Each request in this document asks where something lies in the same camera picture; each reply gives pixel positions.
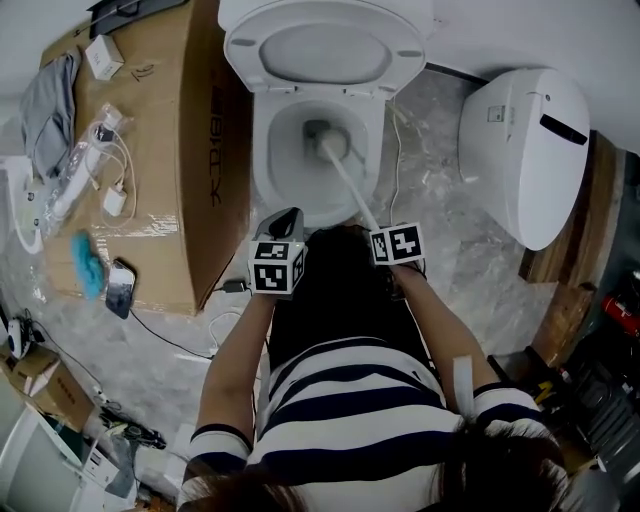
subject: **toilet seat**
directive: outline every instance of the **toilet seat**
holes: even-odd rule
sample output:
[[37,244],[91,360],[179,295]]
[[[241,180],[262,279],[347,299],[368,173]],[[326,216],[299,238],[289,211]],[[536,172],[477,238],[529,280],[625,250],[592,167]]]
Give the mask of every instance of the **toilet seat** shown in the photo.
[[225,55],[254,93],[319,89],[390,99],[426,64],[417,29],[357,0],[282,0],[227,32]]

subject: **toilet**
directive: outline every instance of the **toilet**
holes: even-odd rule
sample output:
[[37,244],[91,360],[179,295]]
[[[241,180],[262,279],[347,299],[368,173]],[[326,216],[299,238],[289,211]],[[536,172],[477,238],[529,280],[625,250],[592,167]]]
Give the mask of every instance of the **toilet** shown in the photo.
[[380,174],[385,103],[427,62],[431,0],[221,0],[227,60],[255,94],[253,176],[273,212],[300,208],[305,227],[358,207],[305,136],[309,121],[348,135],[343,161],[365,199]]

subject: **toilet brush handle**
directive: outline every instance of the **toilet brush handle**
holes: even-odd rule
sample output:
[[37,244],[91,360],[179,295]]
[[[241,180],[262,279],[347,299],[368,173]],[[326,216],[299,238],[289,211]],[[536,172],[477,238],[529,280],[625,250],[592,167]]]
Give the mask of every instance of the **toilet brush handle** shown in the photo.
[[345,170],[340,160],[338,160],[338,157],[336,157],[336,154],[333,152],[333,149],[331,149],[331,146],[323,141],[322,147],[324,148],[327,155],[331,159],[331,162],[333,163],[334,167],[338,171],[338,174],[340,175],[340,177],[347,184],[347,187],[349,187],[349,190],[351,191],[351,195],[356,200],[356,203],[358,203],[358,207],[360,208],[360,211],[362,212],[362,215],[364,216],[364,220],[367,223],[369,229],[371,231],[379,231],[380,226],[378,226],[378,223],[376,222],[376,219],[373,217],[371,210],[369,210],[369,207],[364,202],[364,199],[362,199],[362,196],[360,195],[360,192],[358,192],[358,189],[356,188],[355,183],[351,179],[351,176],[347,174],[347,171]]

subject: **plastic bag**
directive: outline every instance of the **plastic bag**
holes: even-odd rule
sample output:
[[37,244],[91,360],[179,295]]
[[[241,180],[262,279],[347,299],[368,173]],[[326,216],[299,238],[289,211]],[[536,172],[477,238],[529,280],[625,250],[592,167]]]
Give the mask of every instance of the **plastic bag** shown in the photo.
[[45,204],[42,216],[44,238],[56,235],[88,188],[98,189],[98,178],[107,160],[114,159],[118,162],[124,175],[127,157],[117,142],[118,135],[122,135],[130,122],[130,118],[125,118],[109,103],[100,109],[71,152],[69,161]]

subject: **black and white striped shirt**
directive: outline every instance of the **black and white striped shirt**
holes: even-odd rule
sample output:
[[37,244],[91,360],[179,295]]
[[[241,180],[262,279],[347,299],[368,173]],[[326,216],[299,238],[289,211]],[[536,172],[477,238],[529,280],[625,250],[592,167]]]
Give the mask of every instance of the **black and white striped shirt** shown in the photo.
[[[278,368],[263,382],[267,390],[255,445],[230,426],[208,425],[193,435],[190,465],[221,475],[259,465],[293,486],[310,512],[415,512],[431,504],[461,417],[447,410],[422,363],[379,339],[338,340]],[[490,385],[474,396],[481,424],[544,429],[521,391]],[[179,507],[198,497],[199,478],[188,466]]]

